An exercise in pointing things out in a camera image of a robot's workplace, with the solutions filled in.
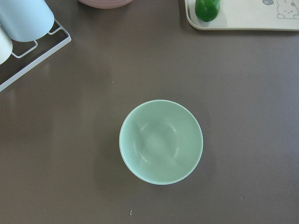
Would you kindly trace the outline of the mint green bowl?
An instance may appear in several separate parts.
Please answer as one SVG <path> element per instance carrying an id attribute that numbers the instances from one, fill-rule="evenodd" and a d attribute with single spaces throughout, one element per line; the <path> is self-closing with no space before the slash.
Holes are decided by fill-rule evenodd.
<path id="1" fill-rule="evenodd" d="M 128 170 L 155 185 L 174 184 L 189 176 L 199 164 L 203 145 L 194 115 L 165 99 L 134 108 L 119 134 L 120 154 Z"/>

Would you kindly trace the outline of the pink ribbed bowl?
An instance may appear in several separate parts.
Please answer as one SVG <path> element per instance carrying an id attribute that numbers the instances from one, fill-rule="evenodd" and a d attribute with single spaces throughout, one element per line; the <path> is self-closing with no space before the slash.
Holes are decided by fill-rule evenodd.
<path id="1" fill-rule="evenodd" d="M 133 0 L 78 0 L 79 2 L 98 9 L 114 9 L 131 3 Z"/>

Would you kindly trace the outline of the green lime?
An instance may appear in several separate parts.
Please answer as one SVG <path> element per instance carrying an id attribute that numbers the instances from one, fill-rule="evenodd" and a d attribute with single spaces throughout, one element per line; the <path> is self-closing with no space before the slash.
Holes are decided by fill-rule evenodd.
<path id="1" fill-rule="evenodd" d="M 220 12 L 220 0 L 196 0 L 195 14 L 203 22 L 214 20 Z"/>

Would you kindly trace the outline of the light blue cup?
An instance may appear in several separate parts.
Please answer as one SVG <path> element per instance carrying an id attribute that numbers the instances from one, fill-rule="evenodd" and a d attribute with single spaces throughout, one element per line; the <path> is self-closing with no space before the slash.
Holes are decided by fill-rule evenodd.
<path id="1" fill-rule="evenodd" d="M 51 30 L 54 14 L 43 0 L 2 0 L 0 24 L 11 39 L 30 42 Z"/>

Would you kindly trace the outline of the pale white cup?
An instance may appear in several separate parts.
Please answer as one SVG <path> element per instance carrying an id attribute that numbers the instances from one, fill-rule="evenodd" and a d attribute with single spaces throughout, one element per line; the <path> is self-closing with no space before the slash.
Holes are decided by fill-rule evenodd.
<path id="1" fill-rule="evenodd" d="M 2 27 L 0 27 L 0 64 L 3 64 L 10 56 L 13 44 Z"/>

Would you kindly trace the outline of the beige bunny tray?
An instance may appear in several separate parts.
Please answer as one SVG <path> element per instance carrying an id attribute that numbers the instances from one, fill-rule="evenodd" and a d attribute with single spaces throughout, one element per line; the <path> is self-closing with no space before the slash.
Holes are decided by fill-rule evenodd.
<path id="1" fill-rule="evenodd" d="M 186 17 L 199 30 L 299 30 L 297 0 L 222 0 L 218 16 L 203 22 L 195 14 L 195 1 L 185 1 Z"/>

